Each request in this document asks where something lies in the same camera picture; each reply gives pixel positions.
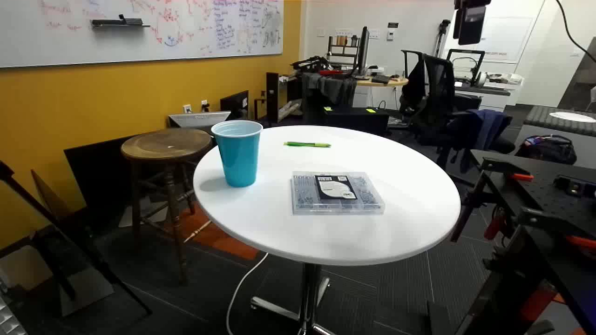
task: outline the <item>black cable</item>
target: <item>black cable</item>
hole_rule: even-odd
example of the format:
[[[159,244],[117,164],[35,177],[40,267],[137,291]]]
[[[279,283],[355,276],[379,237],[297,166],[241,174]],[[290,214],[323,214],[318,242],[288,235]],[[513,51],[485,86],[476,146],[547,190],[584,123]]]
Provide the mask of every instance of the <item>black cable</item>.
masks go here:
[[[571,36],[571,32],[569,32],[569,26],[567,26],[567,23],[565,23],[565,13],[564,13],[564,8],[562,8],[560,0],[554,0],[554,2],[558,4],[560,15],[562,15],[564,32],[565,32],[565,36],[569,38],[569,41],[571,41],[579,51],[582,51],[582,53],[596,64],[596,58],[593,58],[588,51],[584,51],[584,49],[573,40],[573,36]]]

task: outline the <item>green pen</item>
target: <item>green pen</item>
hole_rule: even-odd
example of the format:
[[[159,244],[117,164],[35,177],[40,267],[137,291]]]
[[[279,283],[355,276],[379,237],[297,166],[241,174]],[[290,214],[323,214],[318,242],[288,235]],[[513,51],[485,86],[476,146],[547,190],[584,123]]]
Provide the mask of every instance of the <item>green pen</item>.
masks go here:
[[[284,146],[288,147],[331,147],[329,144],[322,144],[322,142],[284,142]]]

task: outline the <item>metal stand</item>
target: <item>metal stand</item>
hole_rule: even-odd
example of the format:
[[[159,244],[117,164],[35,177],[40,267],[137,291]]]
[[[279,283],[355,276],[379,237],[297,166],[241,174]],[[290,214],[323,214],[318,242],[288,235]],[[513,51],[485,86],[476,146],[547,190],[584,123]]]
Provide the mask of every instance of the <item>metal stand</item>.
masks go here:
[[[299,311],[292,313],[284,308],[279,308],[275,304],[269,304],[262,298],[253,296],[251,308],[253,309],[266,309],[273,315],[279,315],[282,319],[295,321],[299,324],[297,335],[310,335],[310,334],[322,334],[322,335],[333,335],[320,324],[314,324],[314,311],[323,296],[323,291],[329,287],[329,278],[320,280],[320,267],[318,265],[303,265],[301,270],[301,302]]]
[[[0,162],[0,181],[3,181],[7,187],[10,187],[27,205],[31,205],[42,218],[50,222],[50,226],[70,244],[74,250],[78,250],[89,265],[111,285],[118,285],[135,304],[139,304],[146,315],[150,315],[150,309],[111,272],[109,265],[100,259],[94,252],[91,252],[83,242],[72,239],[66,235],[59,222],[33,198],[29,196],[14,179],[12,172]]]

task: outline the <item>black bag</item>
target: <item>black bag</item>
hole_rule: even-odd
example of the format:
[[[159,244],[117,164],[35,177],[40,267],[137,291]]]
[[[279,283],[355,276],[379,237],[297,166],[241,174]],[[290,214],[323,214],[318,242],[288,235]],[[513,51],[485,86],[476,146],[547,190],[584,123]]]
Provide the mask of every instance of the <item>black bag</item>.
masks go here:
[[[577,157],[573,142],[558,134],[528,136],[521,144],[517,157],[549,160],[573,166]]]

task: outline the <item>floor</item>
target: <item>floor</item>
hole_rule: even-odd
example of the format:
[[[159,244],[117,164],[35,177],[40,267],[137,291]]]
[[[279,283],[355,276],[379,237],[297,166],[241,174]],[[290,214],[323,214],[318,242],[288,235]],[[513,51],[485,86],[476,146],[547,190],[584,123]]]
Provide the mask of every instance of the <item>floor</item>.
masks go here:
[[[472,214],[459,242],[437,248],[407,261],[362,267],[323,268],[331,280],[318,322],[338,335],[426,335],[426,302],[448,309],[456,326],[465,315],[487,272],[482,259],[491,242],[482,241],[489,209]],[[120,289],[81,311],[61,319],[53,281],[20,296],[16,317],[29,334],[200,334],[225,335],[225,309],[238,280],[254,265],[215,250],[187,246],[187,285],[178,285],[173,244],[145,229],[141,246],[132,246],[130,229],[113,229],[96,241],[113,272],[152,309],[145,315]],[[277,317],[249,309],[256,294],[288,309],[297,308],[299,265],[267,257],[240,289],[230,328],[236,335],[294,335],[295,328]],[[564,308],[549,319],[560,319],[556,334],[569,334],[571,317]]]

